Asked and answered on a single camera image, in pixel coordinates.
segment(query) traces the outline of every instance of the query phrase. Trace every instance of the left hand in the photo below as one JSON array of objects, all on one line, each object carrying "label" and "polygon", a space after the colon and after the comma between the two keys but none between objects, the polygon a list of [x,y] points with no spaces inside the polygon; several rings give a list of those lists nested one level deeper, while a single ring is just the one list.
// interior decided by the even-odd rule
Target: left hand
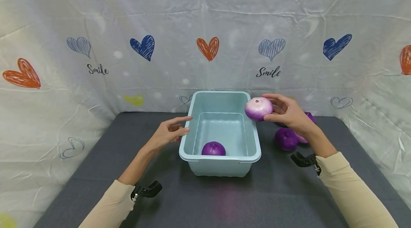
[{"label": "left hand", "polygon": [[155,131],[153,136],[148,140],[145,147],[159,152],[170,142],[179,142],[181,136],[188,134],[190,131],[188,127],[184,128],[180,123],[189,121],[192,118],[193,117],[176,117],[162,122],[157,128],[157,131]]}]

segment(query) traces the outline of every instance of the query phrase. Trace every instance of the plastic basin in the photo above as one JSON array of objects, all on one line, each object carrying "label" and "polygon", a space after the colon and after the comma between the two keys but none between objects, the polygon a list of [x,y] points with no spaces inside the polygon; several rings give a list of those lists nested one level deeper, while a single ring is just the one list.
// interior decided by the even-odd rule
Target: plastic basin
[{"label": "plastic basin", "polygon": [[[244,177],[260,159],[256,124],[244,112],[249,100],[246,92],[194,93],[188,112],[193,119],[186,122],[190,133],[182,137],[179,155],[196,176]],[[226,156],[201,155],[203,146],[211,141],[221,143]]]}]

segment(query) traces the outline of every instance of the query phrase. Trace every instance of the fabric wall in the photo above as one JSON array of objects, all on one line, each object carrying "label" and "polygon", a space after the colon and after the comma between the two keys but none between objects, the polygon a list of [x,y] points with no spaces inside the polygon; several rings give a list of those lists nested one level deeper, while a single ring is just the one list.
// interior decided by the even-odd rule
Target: fabric wall
[{"label": "fabric wall", "polygon": [[186,112],[197,90],[340,117],[411,206],[409,6],[0,0],[0,227],[32,227],[117,113]]}]

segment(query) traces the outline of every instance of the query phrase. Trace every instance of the gray table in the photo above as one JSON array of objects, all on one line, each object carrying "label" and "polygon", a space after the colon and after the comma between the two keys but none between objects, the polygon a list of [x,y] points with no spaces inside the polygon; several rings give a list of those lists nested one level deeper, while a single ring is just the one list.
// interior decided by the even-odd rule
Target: gray table
[{"label": "gray table", "polygon": [[[121,113],[98,140],[35,228],[77,227],[114,179],[128,166],[159,123],[176,113]],[[335,147],[384,203],[400,227],[411,211],[342,121],[317,117]],[[196,177],[168,145],[149,165],[142,182],[158,180],[155,198],[140,198],[121,227],[347,227],[313,168],[299,168],[290,153],[273,147],[277,125],[257,125],[262,157],[244,178]],[[308,147],[297,149],[311,154]]]}]

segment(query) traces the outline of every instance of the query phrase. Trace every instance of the black wrist strap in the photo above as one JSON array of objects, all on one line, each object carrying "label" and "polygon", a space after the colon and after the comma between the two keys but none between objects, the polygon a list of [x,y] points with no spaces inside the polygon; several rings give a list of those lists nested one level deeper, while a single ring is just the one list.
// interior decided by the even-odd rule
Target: black wrist strap
[{"label": "black wrist strap", "polygon": [[149,187],[144,187],[137,183],[136,188],[131,193],[131,199],[135,202],[138,196],[144,198],[154,198],[162,190],[162,188],[161,183],[158,181],[154,181]]},{"label": "black wrist strap", "polygon": [[295,154],[291,155],[291,159],[294,161],[294,163],[297,166],[299,166],[299,167],[314,166],[317,174],[320,175],[321,174],[321,167],[318,165],[317,159],[315,157],[316,156],[314,154],[311,154],[308,157],[304,157],[299,152],[295,152]]}]

